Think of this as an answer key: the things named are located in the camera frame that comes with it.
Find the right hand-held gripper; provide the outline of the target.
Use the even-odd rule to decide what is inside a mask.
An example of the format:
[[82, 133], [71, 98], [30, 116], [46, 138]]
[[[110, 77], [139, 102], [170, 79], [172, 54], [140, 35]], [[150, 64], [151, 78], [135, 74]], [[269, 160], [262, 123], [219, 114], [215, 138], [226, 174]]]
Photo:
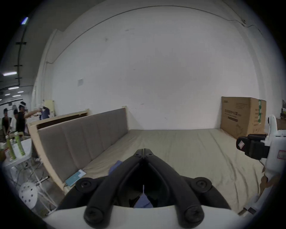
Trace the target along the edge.
[[276, 117], [268, 117], [268, 133], [266, 135], [249, 134], [236, 140], [238, 150], [246, 156], [264, 161], [264, 175], [267, 179], [281, 176], [286, 160], [285, 130], [278, 130]]

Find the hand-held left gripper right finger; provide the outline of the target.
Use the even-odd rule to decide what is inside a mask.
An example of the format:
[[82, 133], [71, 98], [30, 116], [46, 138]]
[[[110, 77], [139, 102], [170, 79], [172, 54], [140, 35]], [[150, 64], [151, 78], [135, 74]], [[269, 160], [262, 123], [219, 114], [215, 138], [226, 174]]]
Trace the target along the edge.
[[205, 218], [202, 206], [231, 209], [209, 179], [181, 176], [147, 148], [144, 149], [144, 192], [153, 207], [174, 205], [183, 228], [195, 228], [202, 223]]

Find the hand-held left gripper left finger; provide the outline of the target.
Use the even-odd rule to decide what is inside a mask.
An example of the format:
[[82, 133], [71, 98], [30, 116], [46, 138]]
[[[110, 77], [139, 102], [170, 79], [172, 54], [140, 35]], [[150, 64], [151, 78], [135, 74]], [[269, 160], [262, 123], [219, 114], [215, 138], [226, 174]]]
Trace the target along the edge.
[[144, 158], [144, 149], [116, 167], [104, 177], [79, 179], [61, 201], [57, 210], [86, 206], [83, 219], [92, 228], [106, 228], [109, 225], [114, 199], [120, 185], [138, 169]]

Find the person's right hand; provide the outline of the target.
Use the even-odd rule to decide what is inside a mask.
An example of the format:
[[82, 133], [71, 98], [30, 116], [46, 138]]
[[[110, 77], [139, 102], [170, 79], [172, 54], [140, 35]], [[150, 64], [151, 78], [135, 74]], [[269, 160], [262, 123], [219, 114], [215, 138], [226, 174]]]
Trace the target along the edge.
[[263, 177], [261, 178], [261, 183], [259, 185], [260, 187], [260, 193], [259, 196], [262, 195], [263, 191], [266, 188], [270, 188], [270, 187], [276, 187], [280, 181], [281, 175], [277, 174], [275, 176], [273, 176], [270, 180], [266, 177], [266, 175], [264, 174]]

